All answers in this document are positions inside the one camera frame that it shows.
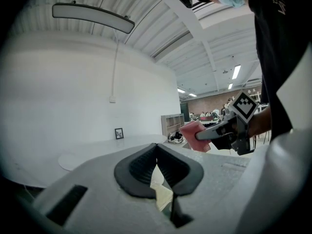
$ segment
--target cable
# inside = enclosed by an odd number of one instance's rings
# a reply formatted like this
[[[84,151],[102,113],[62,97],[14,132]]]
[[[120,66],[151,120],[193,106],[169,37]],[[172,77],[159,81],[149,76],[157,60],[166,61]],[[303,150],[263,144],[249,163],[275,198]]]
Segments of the cable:
[[[116,48],[115,61],[114,61],[114,68],[113,68],[112,96],[114,96],[116,62],[117,62],[117,54],[118,54],[118,48],[119,48],[119,41],[118,41],[118,38],[117,38],[117,34],[116,34],[116,30],[115,30],[115,29],[114,29],[114,34],[115,34],[116,41],[117,41],[117,48]]]

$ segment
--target framed picture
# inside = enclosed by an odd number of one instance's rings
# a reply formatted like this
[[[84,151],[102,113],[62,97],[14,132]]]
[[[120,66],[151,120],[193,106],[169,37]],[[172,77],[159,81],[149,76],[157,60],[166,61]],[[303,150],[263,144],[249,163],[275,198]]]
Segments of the framed picture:
[[[122,130],[122,128],[116,128],[115,129],[115,135],[116,135],[116,139],[123,138],[123,130]]]

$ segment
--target pink cloth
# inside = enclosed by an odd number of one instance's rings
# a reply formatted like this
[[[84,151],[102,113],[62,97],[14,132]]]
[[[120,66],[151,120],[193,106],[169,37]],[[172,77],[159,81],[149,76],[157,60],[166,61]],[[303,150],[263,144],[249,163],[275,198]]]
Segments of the pink cloth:
[[[179,130],[186,138],[189,145],[193,148],[193,150],[205,153],[210,150],[209,143],[211,140],[197,140],[195,137],[195,134],[205,129],[206,128],[203,126],[203,124],[197,120],[191,121],[190,123],[181,127]]]

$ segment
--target white table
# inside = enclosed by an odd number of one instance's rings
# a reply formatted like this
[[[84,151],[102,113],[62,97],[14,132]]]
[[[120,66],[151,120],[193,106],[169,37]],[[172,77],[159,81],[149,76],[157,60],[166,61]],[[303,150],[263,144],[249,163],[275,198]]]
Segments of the white table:
[[[167,138],[163,135],[145,135],[85,144],[63,153],[58,158],[58,163],[61,168],[72,171],[84,162],[99,156],[119,152],[135,146],[164,143],[166,140]]]

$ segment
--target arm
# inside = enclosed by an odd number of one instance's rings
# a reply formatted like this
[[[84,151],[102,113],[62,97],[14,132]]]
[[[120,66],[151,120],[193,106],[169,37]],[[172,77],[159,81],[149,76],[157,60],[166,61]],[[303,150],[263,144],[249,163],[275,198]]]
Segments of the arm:
[[[259,135],[271,130],[271,108],[268,106],[261,113],[252,117],[249,122],[249,137]]]

